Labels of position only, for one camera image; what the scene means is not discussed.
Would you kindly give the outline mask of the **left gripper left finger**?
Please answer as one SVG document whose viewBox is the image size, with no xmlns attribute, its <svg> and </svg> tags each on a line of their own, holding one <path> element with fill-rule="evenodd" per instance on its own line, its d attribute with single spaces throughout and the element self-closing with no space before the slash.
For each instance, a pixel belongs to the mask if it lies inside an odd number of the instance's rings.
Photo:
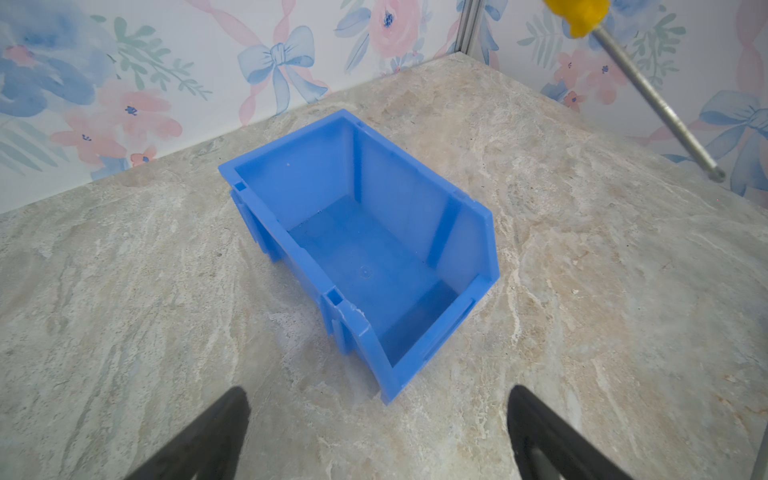
<svg viewBox="0 0 768 480">
<path fill-rule="evenodd" d="M 234 386 L 128 475 L 130 479 L 233 479 L 251 408 Z"/>
</svg>

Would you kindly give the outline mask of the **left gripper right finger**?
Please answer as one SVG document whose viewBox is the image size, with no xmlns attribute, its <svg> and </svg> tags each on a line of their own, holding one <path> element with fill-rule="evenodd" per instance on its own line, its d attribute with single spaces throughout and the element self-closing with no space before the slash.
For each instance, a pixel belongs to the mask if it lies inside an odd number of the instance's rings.
<svg viewBox="0 0 768 480">
<path fill-rule="evenodd" d="M 507 430 L 523 479 L 629 477 L 521 384 L 508 397 Z"/>
</svg>

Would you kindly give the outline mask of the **yellow handled screwdriver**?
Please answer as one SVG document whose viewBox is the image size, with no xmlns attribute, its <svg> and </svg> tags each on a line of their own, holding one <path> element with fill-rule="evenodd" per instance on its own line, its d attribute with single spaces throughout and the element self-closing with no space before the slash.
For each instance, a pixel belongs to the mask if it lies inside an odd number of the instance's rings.
<svg viewBox="0 0 768 480">
<path fill-rule="evenodd" d="M 610 1 L 551 0 L 545 1 L 545 5 L 554 15 L 566 21 L 573 37 L 594 36 L 693 161 L 708 174 L 709 179 L 717 183 L 725 180 L 725 171 L 641 73 L 620 43 L 602 26 L 603 20 L 610 13 Z"/>
</svg>

